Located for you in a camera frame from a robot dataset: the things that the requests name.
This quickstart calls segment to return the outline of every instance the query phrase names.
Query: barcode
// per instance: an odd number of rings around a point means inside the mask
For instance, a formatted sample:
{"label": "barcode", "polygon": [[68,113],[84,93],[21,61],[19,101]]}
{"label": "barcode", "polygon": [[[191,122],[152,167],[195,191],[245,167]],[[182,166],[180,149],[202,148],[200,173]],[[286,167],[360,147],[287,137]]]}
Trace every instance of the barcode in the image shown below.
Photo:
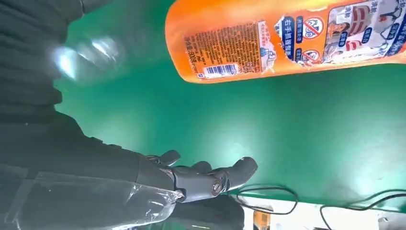
{"label": "barcode", "polygon": [[220,65],[204,68],[204,75],[206,78],[221,78],[225,76],[233,76],[238,74],[238,65]]}

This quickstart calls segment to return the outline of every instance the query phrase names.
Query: warning symbol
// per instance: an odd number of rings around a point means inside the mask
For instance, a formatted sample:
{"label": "warning symbol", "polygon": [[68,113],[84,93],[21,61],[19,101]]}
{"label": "warning symbol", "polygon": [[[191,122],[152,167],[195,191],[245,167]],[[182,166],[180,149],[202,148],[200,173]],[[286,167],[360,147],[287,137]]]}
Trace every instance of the warning symbol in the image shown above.
{"label": "warning symbol", "polygon": [[302,53],[302,61],[304,63],[315,63],[319,58],[320,53],[314,49],[309,49]]}
{"label": "warning symbol", "polygon": [[323,21],[319,17],[308,18],[303,25],[303,35],[306,39],[318,37],[323,31]]}

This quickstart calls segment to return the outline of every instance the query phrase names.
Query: wire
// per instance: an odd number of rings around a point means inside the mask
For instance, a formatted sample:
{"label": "wire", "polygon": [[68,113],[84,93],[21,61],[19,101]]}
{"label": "wire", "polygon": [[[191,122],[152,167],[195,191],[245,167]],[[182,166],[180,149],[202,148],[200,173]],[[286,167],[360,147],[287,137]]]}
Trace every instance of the wire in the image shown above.
{"label": "wire", "polygon": [[[258,207],[258,206],[251,206],[251,205],[248,205],[248,204],[246,204],[243,200],[240,199],[240,195],[242,195],[243,193],[252,192],[252,191],[263,191],[263,190],[282,190],[282,191],[286,191],[286,192],[292,194],[293,197],[294,197],[294,199],[295,199],[293,208],[292,208],[289,212],[282,212],[282,213],[281,213],[281,212],[274,212],[272,209],[269,209],[269,208],[264,208],[264,207]],[[252,210],[254,210],[254,211],[259,211],[259,212],[263,212],[263,213],[267,213],[267,214],[272,214],[272,215],[289,215],[289,214],[291,214],[291,213],[294,211],[294,209],[296,208],[297,204],[299,203],[299,197],[298,197],[298,195],[297,195],[293,190],[291,190],[291,189],[289,189],[289,188],[284,188],[284,187],[271,187],[271,186],[270,186],[270,187],[259,187],[259,188],[242,189],[242,190],[239,190],[239,191],[237,192],[237,195],[236,195],[236,196],[237,196],[237,202],[238,202],[241,206],[250,208],[250,209],[252,209]]]}
{"label": "wire", "polygon": [[374,194],[374,195],[372,195],[372,196],[370,196],[370,197],[368,197],[368,198],[366,198],[364,200],[352,202],[352,203],[348,204],[347,207],[345,207],[345,206],[334,206],[334,205],[323,205],[323,206],[320,207],[320,216],[323,219],[323,222],[327,226],[328,230],[333,230],[329,226],[329,224],[327,223],[326,218],[324,217],[324,214],[323,214],[323,209],[324,208],[338,207],[338,208],[344,208],[344,209],[353,210],[353,211],[366,211],[366,210],[369,210],[369,209],[373,208],[374,206],[376,206],[376,205],[378,205],[378,204],[380,204],[380,203],[382,203],[382,202],[384,202],[386,200],[390,200],[390,199],[397,198],[397,197],[406,197],[406,193],[399,193],[399,194],[394,194],[394,195],[388,195],[388,196],[386,196],[386,197],[384,197],[384,198],[370,204],[367,207],[350,207],[350,205],[354,205],[354,204],[361,203],[361,202],[364,202],[364,201],[367,201],[367,200],[371,200],[371,199],[373,199],[373,198],[375,198],[375,197],[377,197],[377,196],[379,196],[381,194],[389,193],[389,192],[406,192],[406,190],[396,189],[396,190],[387,190],[387,191],[384,191],[384,192],[380,192],[380,193]]}

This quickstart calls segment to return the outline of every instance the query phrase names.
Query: green table surface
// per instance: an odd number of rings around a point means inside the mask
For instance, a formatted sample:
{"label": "green table surface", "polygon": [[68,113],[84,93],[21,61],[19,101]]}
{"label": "green table surface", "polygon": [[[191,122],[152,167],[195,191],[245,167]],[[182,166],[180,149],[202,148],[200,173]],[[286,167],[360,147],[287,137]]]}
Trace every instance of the green table surface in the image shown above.
{"label": "green table surface", "polygon": [[[112,76],[57,82],[57,109],[85,134],[143,154],[175,149],[185,165],[250,156],[259,169],[249,184],[285,185],[303,202],[343,204],[406,188],[406,65],[187,83],[165,43],[172,3],[117,0],[71,26],[67,46],[108,36],[124,49]],[[406,211],[405,201],[380,208]]]}

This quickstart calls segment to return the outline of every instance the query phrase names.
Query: plastic film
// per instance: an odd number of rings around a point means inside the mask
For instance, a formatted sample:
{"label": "plastic film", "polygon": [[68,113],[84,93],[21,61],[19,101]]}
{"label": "plastic film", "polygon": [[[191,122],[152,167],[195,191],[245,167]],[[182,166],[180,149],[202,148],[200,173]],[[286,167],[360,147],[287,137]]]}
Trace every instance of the plastic film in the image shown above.
{"label": "plastic film", "polygon": [[1,224],[21,230],[124,230],[165,220],[182,196],[127,181],[25,169],[16,177],[15,168],[0,168],[0,197],[8,201]]}

